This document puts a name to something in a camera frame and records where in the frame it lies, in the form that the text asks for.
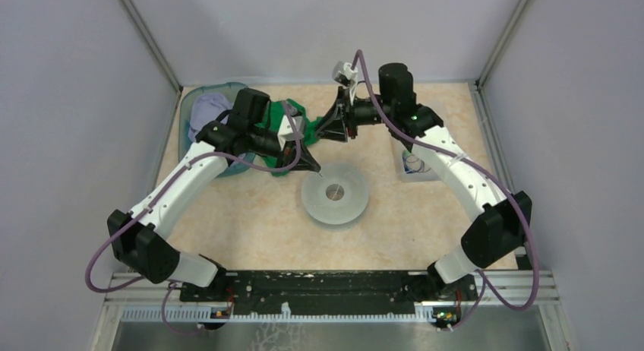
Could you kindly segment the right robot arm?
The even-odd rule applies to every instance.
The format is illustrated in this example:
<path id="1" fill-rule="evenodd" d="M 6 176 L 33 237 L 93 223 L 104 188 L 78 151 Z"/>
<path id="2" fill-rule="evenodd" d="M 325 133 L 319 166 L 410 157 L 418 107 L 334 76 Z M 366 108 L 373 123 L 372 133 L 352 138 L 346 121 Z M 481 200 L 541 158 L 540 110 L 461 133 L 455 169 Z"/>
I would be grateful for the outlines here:
<path id="1" fill-rule="evenodd" d="M 358 69 L 351 62 L 339 62 L 332 76 L 340 86 L 315 134 L 346 142 L 356 137 L 361 125 L 385 124 L 393 138 L 452 190 L 472 221 L 456 248 L 428 267 L 428 291 L 434 298 L 448 299 L 463 277 L 525 244 L 523 227 L 529 221 L 531 199 L 523 191 L 511 194 L 487 171 L 469 163 L 442 118 L 418 103 L 406 65 L 381 66 L 380 92 L 367 98 L 356 96 Z"/>

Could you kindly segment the white filament spool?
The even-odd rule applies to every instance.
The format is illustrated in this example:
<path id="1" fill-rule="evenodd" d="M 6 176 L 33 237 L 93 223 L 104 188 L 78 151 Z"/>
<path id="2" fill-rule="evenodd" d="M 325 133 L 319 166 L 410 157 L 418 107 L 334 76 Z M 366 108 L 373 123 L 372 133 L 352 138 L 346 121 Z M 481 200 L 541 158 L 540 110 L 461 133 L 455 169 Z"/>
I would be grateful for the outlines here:
<path id="1" fill-rule="evenodd" d="M 310 173 L 301 186 L 307 214 L 325 226 L 344 226 L 357 220 L 369 202 L 369 185 L 361 171 L 348 163 L 329 163 Z"/>

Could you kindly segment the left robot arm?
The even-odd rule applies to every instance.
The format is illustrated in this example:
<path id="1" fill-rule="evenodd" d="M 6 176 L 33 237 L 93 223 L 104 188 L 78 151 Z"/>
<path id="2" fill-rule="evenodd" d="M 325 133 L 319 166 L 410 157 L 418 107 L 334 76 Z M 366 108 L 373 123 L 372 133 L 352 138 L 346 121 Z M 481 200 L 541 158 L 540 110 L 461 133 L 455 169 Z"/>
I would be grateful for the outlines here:
<path id="1" fill-rule="evenodd" d="M 203 255 L 182 252 L 168 239 L 184 211 L 206 184 L 233 163 L 258 171 L 319 172 L 320 164 L 304 143 L 307 122 L 289 101 L 274 128 L 274 102 L 249 87 L 237 92 L 232 108 L 204 124 L 194 143 L 171 173 L 129 211 L 114 210 L 107 219 L 109 241 L 116 260 L 153 284 L 189 283 L 210 301 L 228 289 L 226 270 Z"/>

